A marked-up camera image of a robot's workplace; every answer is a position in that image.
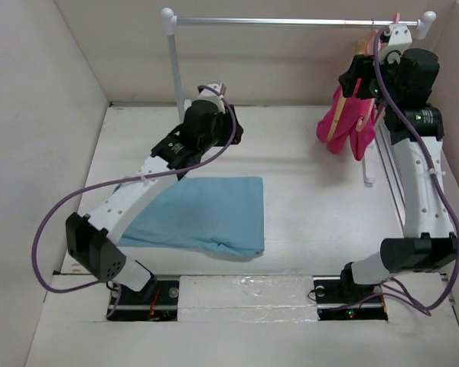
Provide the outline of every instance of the blue towel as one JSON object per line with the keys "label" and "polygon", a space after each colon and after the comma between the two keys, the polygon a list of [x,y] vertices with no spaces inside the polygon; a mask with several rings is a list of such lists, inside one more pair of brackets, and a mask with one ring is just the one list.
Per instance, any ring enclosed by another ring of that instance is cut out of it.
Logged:
{"label": "blue towel", "polygon": [[257,256],[264,250],[263,223],[261,177],[184,178],[149,203],[118,246]]}

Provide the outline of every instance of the white table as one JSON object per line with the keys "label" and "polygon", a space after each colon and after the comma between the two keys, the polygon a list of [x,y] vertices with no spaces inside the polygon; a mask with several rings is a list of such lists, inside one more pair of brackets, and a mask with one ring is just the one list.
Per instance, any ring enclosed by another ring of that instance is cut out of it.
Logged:
{"label": "white table", "polygon": [[[347,146],[333,155],[317,141],[316,123],[326,110],[239,107],[242,143],[190,174],[263,177],[263,256],[237,261],[166,248],[122,248],[155,274],[189,275],[181,279],[178,321],[107,322],[103,285],[48,294],[28,366],[459,366],[459,327],[448,301],[432,318],[388,300],[388,323],[317,322],[314,302],[305,297],[311,274],[338,274],[347,262],[376,252],[385,237],[401,236],[379,155],[373,157],[376,183],[365,187],[362,165]],[[87,185],[135,172],[176,121],[175,108],[110,108]],[[80,213],[110,192],[84,195]],[[54,285],[91,280],[83,272],[67,255],[65,275],[55,276]],[[438,274],[402,280],[425,302],[444,287]]]}

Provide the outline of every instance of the white pipe connector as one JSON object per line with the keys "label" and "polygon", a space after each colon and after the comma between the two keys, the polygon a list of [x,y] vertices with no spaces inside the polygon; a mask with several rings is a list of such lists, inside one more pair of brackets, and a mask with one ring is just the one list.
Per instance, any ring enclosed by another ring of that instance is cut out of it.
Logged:
{"label": "white pipe connector", "polygon": [[174,15],[174,11],[170,8],[163,8],[161,17],[164,22],[165,33],[167,36],[172,36],[174,34],[174,28],[177,25],[177,16]]}
{"label": "white pipe connector", "polygon": [[415,39],[423,40],[427,36],[431,24],[437,19],[437,15],[433,11],[426,11],[418,20],[418,27],[415,32]]}

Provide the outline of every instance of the red cloth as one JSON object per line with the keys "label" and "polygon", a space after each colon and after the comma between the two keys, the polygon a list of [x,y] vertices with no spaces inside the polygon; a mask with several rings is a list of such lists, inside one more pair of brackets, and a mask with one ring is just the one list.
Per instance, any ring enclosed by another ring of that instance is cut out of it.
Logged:
{"label": "red cloth", "polygon": [[356,160],[360,161],[366,152],[367,145],[376,137],[373,124],[376,113],[373,109],[368,121],[365,122],[366,125],[358,132],[356,130],[357,122],[367,114],[370,99],[347,98],[334,135],[330,141],[327,141],[328,132],[334,120],[335,110],[337,109],[337,103],[341,94],[342,88],[339,86],[334,93],[334,104],[331,106],[330,111],[318,122],[316,136],[322,143],[326,143],[328,150],[334,154],[341,151],[347,138],[350,138],[350,147],[352,148],[353,156]]}

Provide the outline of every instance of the silver hanging rail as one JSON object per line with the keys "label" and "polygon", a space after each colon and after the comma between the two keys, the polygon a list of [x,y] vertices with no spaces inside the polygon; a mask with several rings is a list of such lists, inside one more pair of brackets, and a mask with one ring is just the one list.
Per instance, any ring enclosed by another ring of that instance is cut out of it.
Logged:
{"label": "silver hanging rail", "polygon": [[[174,79],[175,95],[177,97],[178,117],[184,120],[184,93],[182,91],[181,76],[178,69],[177,48],[175,47],[174,29],[181,25],[240,25],[240,26],[286,26],[286,27],[326,27],[326,28],[384,28],[393,21],[348,21],[341,19],[265,19],[265,18],[191,18],[178,17],[170,8],[161,11],[164,19],[164,28],[167,35],[168,51],[170,53],[171,72]],[[415,29],[415,38],[422,40],[428,33],[431,24],[437,15],[433,11],[425,12],[416,21],[400,21],[400,24]]]}

